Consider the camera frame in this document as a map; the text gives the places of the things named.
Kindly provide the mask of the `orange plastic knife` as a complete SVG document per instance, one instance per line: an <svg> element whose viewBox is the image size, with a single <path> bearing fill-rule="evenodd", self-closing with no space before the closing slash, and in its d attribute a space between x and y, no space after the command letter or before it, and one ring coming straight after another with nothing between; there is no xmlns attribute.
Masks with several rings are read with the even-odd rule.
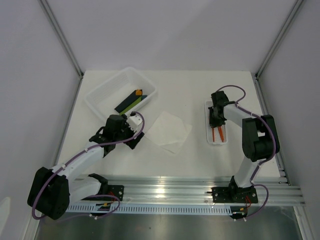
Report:
<svg viewBox="0 0 320 240"><path fill-rule="evenodd" d="M223 130L222 130L221 126L218 127L218 132L219 132L221 142L223 143L224 142L224 134L223 134Z"/></svg>

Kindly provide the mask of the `orange plastic fork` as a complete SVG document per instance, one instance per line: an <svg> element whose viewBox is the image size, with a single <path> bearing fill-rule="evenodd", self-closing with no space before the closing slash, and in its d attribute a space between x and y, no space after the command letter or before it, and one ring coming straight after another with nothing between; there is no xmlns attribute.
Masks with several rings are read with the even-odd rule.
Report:
<svg viewBox="0 0 320 240"><path fill-rule="evenodd" d="M210 126L210 117L206 117L206 137L209 144L215 143L215 130Z"/></svg>

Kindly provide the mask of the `white paper napkin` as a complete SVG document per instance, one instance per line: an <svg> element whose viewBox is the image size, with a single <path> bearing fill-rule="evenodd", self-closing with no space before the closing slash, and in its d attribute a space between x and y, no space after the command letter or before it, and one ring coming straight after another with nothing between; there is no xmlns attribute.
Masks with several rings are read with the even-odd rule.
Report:
<svg viewBox="0 0 320 240"><path fill-rule="evenodd" d="M192 128L192 125L185 123L181 118L163 111L145 136L162 149L177 154Z"/></svg>

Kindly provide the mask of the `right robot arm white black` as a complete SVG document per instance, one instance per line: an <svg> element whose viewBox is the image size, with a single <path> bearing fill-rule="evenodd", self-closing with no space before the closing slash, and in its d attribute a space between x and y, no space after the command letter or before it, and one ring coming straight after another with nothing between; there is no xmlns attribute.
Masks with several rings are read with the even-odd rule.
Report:
<svg viewBox="0 0 320 240"><path fill-rule="evenodd" d="M215 203L258 202L254 178L260 167L270 161L280 150L275 120L271 115L257 115L237 102L230 101L224 91L211 94L212 106L208 108L208 124L220 132L226 121L241 127L243 161L230 179L227 187L213 187Z"/></svg>

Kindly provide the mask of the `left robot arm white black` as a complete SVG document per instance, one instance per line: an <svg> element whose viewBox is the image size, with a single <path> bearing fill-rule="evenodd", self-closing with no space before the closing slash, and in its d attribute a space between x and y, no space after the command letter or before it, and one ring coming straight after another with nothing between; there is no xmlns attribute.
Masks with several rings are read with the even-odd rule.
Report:
<svg viewBox="0 0 320 240"><path fill-rule="evenodd" d="M82 200L120 203L121 196L113 192L105 177L91 173L82 180L77 178L105 158L118 144L125 144L133 150L144 136L144 127L145 118L137 111L130 116L112 114L83 150L70 160L51 168L39 168L27 198L32 218L57 220L70 205Z"/></svg>

